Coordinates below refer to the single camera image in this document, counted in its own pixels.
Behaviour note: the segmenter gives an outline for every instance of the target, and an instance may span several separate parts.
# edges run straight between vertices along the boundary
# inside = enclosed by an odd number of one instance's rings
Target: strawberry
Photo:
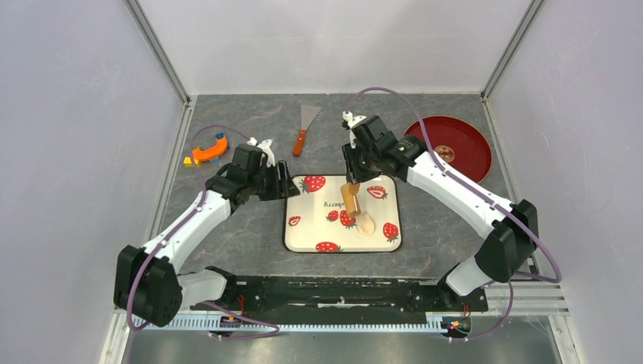
[[[346,210],[342,210],[340,213],[340,221],[346,229],[352,229],[356,225],[355,218],[349,218]]]
[[[299,224],[300,220],[301,220],[301,216],[293,216],[292,218],[288,219],[288,226],[293,227]]]
[[[397,237],[400,236],[400,230],[397,228],[397,226],[391,224],[390,222],[384,224],[382,232],[384,232],[384,236],[388,239],[386,241],[389,243],[393,243],[395,240],[397,240]]]
[[[382,186],[370,186],[366,189],[366,192],[370,193],[371,196],[375,197],[376,199],[386,199],[386,196],[388,196],[388,193],[386,193],[386,189]]]
[[[319,191],[326,184],[326,177],[324,176],[306,176],[301,184],[302,191],[305,193],[312,193]]]
[[[324,243],[317,244],[315,246],[315,249],[317,249],[317,251],[320,253],[332,253],[341,251],[339,245],[337,245],[336,243],[331,243],[330,241],[325,241]]]
[[[326,220],[328,220],[330,222],[333,222],[333,221],[337,220],[337,218],[339,218],[339,217],[340,217],[339,212],[331,211],[331,212],[328,213],[328,216],[326,216]]]

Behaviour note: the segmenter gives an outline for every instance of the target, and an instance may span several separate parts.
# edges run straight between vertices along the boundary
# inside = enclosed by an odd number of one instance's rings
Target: gray floor
[[[474,318],[474,333],[489,329],[495,318]],[[433,334],[284,333],[277,337],[221,342],[196,331],[132,333],[123,364],[551,364],[560,358],[549,321],[511,318],[491,337],[449,344]]]
[[[241,95],[199,96],[183,156],[189,155],[189,140],[208,124],[238,128],[257,140],[272,138],[277,158],[288,162],[291,174],[343,174],[341,145],[348,133],[341,123],[347,95]],[[479,96],[411,95],[409,98],[425,115],[449,115],[469,122],[480,130],[492,148],[490,130]],[[309,128],[303,154],[292,156],[299,131],[300,105],[316,105],[321,112]],[[359,100],[353,111],[377,114],[398,136],[415,121],[412,112],[394,96],[374,94]],[[213,131],[197,139],[196,145],[210,147]],[[242,138],[226,133],[233,146]],[[206,165],[206,176],[223,163]],[[502,172],[494,153],[491,172],[482,182],[491,192],[507,195]],[[194,250],[182,272],[216,265],[236,275],[369,275],[440,277],[457,262],[471,256],[482,239],[459,216],[435,198],[398,183],[403,244],[395,253],[359,255],[311,255],[288,252],[282,244],[284,203],[251,199],[228,220],[217,226]],[[164,228],[195,199],[199,180],[194,171],[179,165],[164,217]]]

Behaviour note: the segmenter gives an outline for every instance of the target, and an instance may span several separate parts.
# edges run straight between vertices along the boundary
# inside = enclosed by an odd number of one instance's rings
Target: white wall
[[[192,94],[480,91],[529,0],[140,0]]]
[[[588,362],[641,362],[643,2],[547,2],[491,96]]]
[[[0,5],[0,362],[96,362],[180,103],[121,0]]]

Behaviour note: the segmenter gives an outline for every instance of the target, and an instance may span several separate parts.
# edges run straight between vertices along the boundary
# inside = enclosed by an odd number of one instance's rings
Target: orange toy
[[[227,150],[227,139],[223,133],[217,134],[217,143],[210,149],[201,150],[196,147],[192,152],[194,160],[197,162],[207,162],[219,157]]]

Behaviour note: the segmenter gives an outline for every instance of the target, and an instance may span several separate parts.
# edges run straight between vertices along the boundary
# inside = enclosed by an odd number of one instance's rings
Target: wooden handle
[[[340,187],[344,205],[346,205],[346,214],[349,218],[354,218],[362,213],[357,201],[357,193],[359,192],[359,184],[344,184]]]
[[[306,140],[306,131],[302,129],[300,130],[300,135],[297,137],[297,141],[295,142],[295,149],[293,149],[294,156],[299,157],[301,155],[304,140]]]

